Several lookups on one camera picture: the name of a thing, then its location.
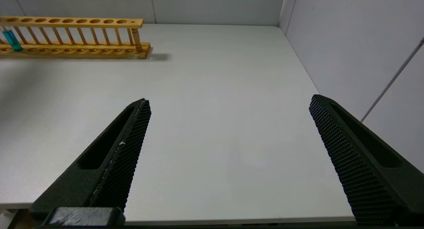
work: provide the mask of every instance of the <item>test tube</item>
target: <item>test tube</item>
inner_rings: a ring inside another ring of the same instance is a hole
[[[9,42],[10,46],[12,47],[13,51],[22,51],[23,48],[19,41],[16,39],[15,34],[12,32],[12,30],[7,29],[3,27],[3,34],[6,37],[7,41]]]

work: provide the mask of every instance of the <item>wooden test tube rack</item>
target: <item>wooden test tube rack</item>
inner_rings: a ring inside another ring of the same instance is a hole
[[[143,19],[94,19],[94,18],[49,18],[28,16],[0,16],[2,29],[13,29],[17,33],[23,51],[13,51],[9,43],[0,38],[0,58],[126,58],[145,59],[150,52],[150,43],[141,43],[139,30]],[[21,28],[27,29],[27,39]],[[39,40],[33,28],[38,28],[44,37]],[[49,36],[46,28],[52,28]],[[69,41],[62,40],[58,28],[64,28]],[[70,28],[76,28],[81,41],[75,41]],[[87,42],[82,28],[89,28],[93,42]],[[95,28],[101,28],[105,42],[99,42]],[[107,28],[115,29],[117,42],[110,42]],[[126,29],[129,42],[122,42],[118,29]]]

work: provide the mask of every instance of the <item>white table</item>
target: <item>white table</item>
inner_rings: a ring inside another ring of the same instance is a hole
[[[27,208],[123,110],[152,116],[128,224],[354,220],[276,27],[145,25],[149,60],[0,60],[0,208]]]

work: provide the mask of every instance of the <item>white wall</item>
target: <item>white wall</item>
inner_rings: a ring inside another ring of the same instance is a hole
[[[319,92],[361,119],[424,35],[422,0],[296,0],[286,36]]]
[[[0,16],[23,16],[16,0],[0,0]]]
[[[0,0],[0,14],[277,26],[283,0]]]
[[[290,18],[294,8],[296,0],[284,0],[283,7],[281,9],[279,28],[283,31],[284,35],[289,27]]]
[[[424,173],[423,70],[424,48],[421,48],[364,124]]]
[[[283,0],[153,0],[158,24],[277,26]]]
[[[141,18],[154,23],[151,0],[18,0],[27,16]]]

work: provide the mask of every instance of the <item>wooden dowel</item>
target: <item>wooden dowel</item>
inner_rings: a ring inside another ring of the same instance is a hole
[[[75,45],[74,38],[72,37],[71,31],[69,31],[69,28],[65,28],[65,31],[68,34],[69,40],[71,40],[72,45]]]
[[[121,36],[119,36],[118,28],[115,28],[116,38],[118,39],[118,45],[122,45]]]
[[[136,51],[143,51],[143,48],[142,48],[141,43],[140,43],[140,36],[138,35],[138,29],[131,29],[131,32],[133,33],[135,50]]]
[[[2,26],[2,29],[3,29],[3,31],[6,31],[6,27],[4,27],[4,26]],[[3,40],[1,40],[1,38],[0,38],[0,43],[1,43],[1,44],[5,44],[5,43],[3,42]]]
[[[52,44],[52,41],[50,41],[49,36],[47,36],[46,31],[44,31],[44,28],[38,27],[40,29],[41,34],[43,34],[44,38],[46,39],[48,44]]]
[[[99,40],[97,40],[96,32],[94,31],[94,28],[90,28],[91,34],[93,35],[94,42],[96,42],[96,45],[99,45]]]
[[[133,45],[132,36],[131,36],[131,30],[130,29],[127,29],[127,32],[128,32],[128,38],[130,39],[130,45]]]
[[[83,43],[84,45],[87,45],[87,41],[86,41],[86,40],[85,40],[85,38],[84,38],[84,34],[82,33],[81,28],[77,28],[77,30],[78,30],[78,33],[80,34],[80,37],[81,37],[82,43]]]
[[[60,37],[59,33],[57,32],[57,29],[55,27],[52,27],[54,34],[56,35],[57,40],[59,41],[59,44],[63,44],[62,38]]]
[[[19,27],[15,27],[16,32],[18,33],[19,37],[21,38],[22,42],[24,44],[28,44],[28,42],[26,41],[24,35],[22,34],[21,30],[19,29]]]
[[[38,41],[37,37],[34,34],[34,31],[32,31],[32,28],[31,27],[27,27],[27,30],[28,30],[29,34],[31,35],[31,37],[33,38],[34,42],[36,44],[40,44],[40,41]]]
[[[109,42],[109,38],[107,36],[106,29],[105,28],[102,28],[102,31],[103,31],[103,35],[105,36],[105,40],[106,40],[107,45],[110,45],[110,42]]]

